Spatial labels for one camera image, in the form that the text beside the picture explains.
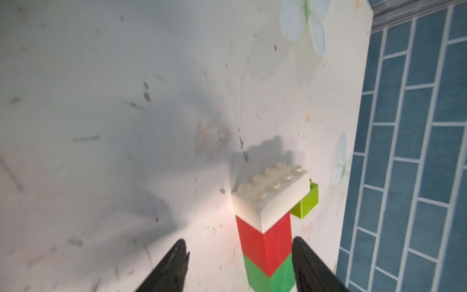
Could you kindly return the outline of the green lego brick back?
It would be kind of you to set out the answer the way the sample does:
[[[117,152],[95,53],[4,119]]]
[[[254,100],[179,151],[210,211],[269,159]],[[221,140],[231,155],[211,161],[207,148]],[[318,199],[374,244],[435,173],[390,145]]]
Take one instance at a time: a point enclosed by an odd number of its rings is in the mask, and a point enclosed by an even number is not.
[[[284,260],[272,276],[265,274],[245,255],[243,259],[248,283],[255,292],[290,292],[296,284],[292,254]]]

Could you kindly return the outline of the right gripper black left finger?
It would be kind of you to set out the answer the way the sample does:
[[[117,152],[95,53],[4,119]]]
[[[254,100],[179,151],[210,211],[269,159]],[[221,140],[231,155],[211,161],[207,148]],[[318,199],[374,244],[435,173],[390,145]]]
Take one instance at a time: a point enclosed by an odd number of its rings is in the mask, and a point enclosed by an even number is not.
[[[189,259],[186,241],[180,238],[135,292],[182,292]]]

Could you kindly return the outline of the lime green lego brick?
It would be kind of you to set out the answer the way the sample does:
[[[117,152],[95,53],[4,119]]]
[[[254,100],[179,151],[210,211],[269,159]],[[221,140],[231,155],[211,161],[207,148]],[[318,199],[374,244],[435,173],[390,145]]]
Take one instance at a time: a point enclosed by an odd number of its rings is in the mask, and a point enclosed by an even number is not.
[[[319,186],[310,180],[310,191],[298,202],[290,214],[304,219],[319,202]]]

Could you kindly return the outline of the red lego brick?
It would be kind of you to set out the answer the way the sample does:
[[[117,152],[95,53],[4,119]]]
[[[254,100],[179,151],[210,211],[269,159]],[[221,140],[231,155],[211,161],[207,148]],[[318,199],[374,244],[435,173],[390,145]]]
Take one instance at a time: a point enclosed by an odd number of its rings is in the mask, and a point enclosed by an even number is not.
[[[291,253],[290,213],[286,213],[264,234],[241,218],[236,220],[243,254],[265,274],[272,276]]]

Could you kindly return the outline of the white long lego brick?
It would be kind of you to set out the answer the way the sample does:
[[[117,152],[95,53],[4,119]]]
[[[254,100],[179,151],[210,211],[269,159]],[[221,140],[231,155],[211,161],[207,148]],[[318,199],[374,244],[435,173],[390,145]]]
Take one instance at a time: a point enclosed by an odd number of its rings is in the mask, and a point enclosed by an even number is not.
[[[232,192],[237,217],[262,234],[271,229],[310,191],[310,174],[300,165],[279,162]]]

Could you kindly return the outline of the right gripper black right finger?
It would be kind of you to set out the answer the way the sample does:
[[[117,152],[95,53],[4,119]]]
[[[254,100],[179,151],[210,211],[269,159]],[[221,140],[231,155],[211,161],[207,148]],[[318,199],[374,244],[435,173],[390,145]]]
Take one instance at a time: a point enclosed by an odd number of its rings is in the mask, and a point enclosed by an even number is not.
[[[349,292],[301,237],[293,238],[292,263],[298,292]]]

